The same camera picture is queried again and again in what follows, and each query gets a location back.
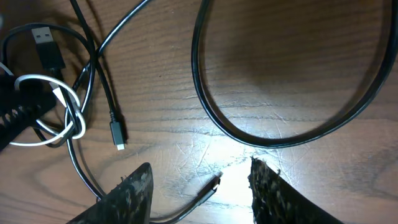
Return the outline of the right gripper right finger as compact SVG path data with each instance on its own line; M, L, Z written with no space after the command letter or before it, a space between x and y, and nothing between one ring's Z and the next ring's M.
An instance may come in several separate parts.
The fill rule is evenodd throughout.
M342 224L295 190L266 162L252 157L248 176L256 224Z

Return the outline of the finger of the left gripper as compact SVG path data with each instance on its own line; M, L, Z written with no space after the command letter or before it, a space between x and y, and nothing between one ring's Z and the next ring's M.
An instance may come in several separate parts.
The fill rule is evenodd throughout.
M1 76L1 149L8 146L26 128L53 109L57 99L38 81L15 87L15 77Z

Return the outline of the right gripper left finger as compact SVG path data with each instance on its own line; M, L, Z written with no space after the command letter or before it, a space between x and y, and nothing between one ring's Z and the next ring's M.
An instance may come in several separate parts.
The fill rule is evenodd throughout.
M148 224L153 190L152 167L145 162L103 199L69 222L72 224Z

